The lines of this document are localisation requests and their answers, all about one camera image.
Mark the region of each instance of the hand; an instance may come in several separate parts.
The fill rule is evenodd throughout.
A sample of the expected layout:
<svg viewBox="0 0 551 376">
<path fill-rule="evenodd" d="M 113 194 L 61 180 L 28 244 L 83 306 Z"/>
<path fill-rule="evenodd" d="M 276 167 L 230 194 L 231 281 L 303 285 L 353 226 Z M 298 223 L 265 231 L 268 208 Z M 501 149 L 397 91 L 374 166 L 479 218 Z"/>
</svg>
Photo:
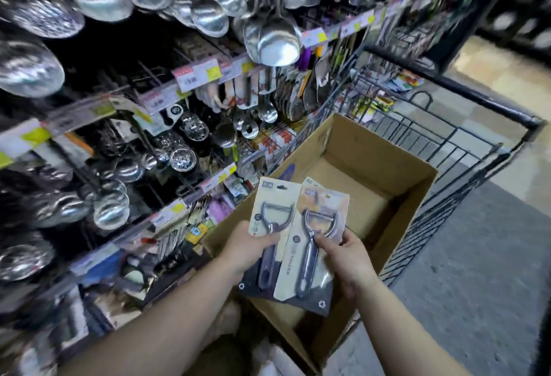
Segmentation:
<svg viewBox="0 0 551 376">
<path fill-rule="evenodd" d="M 268 234 L 264 237 L 253 237 L 249 234 L 249 222 L 242 220 L 231 232 L 230 238 L 218 258 L 224 260 L 238 275 L 241 281 L 243 273 L 262 255 L 266 247 L 277 244 L 279 234 Z"/>
<path fill-rule="evenodd" d="M 331 259 L 335 273 L 341 278 L 343 293 L 349 301 L 355 303 L 360 290 L 368 290 L 374 282 L 379 281 L 362 241 L 349 229 L 344 230 L 342 245 L 335 244 L 331 238 L 323 235 L 316 235 L 315 240 Z"/>
</svg>

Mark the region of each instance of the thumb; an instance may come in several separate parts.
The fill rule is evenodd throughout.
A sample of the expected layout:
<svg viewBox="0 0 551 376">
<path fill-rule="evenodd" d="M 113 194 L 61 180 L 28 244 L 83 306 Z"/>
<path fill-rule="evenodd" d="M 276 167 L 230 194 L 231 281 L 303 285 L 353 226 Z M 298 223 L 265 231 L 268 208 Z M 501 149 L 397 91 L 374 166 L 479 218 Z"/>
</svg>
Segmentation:
<svg viewBox="0 0 551 376">
<path fill-rule="evenodd" d="M 267 234 L 264 237 L 256 238 L 256 240 L 258 240 L 260 247 L 264 249 L 278 243 L 279 233 L 275 232 L 273 234 Z"/>
<path fill-rule="evenodd" d="M 327 254 L 332 255 L 337 252 L 339 246 L 334 243 L 331 238 L 324 237 L 322 234 L 316 234 L 314 236 L 318 247 L 323 249 Z"/>
</svg>

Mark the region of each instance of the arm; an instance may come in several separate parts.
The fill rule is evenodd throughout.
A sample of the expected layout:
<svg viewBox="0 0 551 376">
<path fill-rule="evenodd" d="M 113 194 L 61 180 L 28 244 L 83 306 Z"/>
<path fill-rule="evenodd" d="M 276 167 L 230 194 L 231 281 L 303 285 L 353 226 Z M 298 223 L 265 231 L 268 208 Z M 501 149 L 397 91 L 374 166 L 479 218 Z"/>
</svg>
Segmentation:
<svg viewBox="0 0 551 376">
<path fill-rule="evenodd" d="M 317 237 L 341 279 L 344 295 L 355 303 L 387 376 L 467 376 L 398 298 L 379 280 L 368 252 L 348 229 L 343 245 Z"/>
<path fill-rule="evenodd" d="M 180 376 L 195 359 L 231 288 L 278 240 L 278 234 L 255 238 L 248 222 L 239 223 L 222 253 L 189 282 L 63 366 L 60 375 Z"/>
</svg>

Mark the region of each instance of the peeler handle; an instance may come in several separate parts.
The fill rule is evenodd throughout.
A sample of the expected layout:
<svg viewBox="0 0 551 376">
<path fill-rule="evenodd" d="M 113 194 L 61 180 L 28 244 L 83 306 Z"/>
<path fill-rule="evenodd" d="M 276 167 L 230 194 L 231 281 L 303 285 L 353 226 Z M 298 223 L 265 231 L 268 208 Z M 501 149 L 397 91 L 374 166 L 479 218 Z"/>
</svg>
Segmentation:
<svg viewBox="0 0 551 376">
<path fill-rule="evenodd" d="M 276 245 L 266 247 L 262 252 L 260 259 L 260 270 L 258 270 L 257 285 L 261 290 L 267 289 L 272 283 L 272 274 L 274 272 L 274 263 L 276 262 Z"/>
<path fill-rule="evenodd" d="M 316 269 L 316 260 L 319 247 L 312 239 L 308 242 L 304 256 L 302 257 L 302 265 L 300 267 L 299 278 L 296 282 L 296 297 L 305 297 L 312 287 L 313 273 Z"/>
</svg>

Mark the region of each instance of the person's left hand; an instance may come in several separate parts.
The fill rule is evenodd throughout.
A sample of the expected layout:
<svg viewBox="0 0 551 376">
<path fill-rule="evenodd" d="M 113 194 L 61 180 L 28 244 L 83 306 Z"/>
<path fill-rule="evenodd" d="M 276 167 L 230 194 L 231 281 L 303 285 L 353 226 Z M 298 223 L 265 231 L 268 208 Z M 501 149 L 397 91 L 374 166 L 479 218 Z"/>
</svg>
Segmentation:
<svg viewBox="0 0 551 376">
<path fill-rule="evenodd" d="M 262 251 L 266 247 L 277 244 L 278 241 L 278 233 L 268 234 L 264 237 L 252 236 L 249 234 L 249 222 L 242 220 L 231 232 L 230 238 L 226 241 L 218 258 L 228 263 L 241 280 L 245 270 L 258 260 Z"/>
</svg>

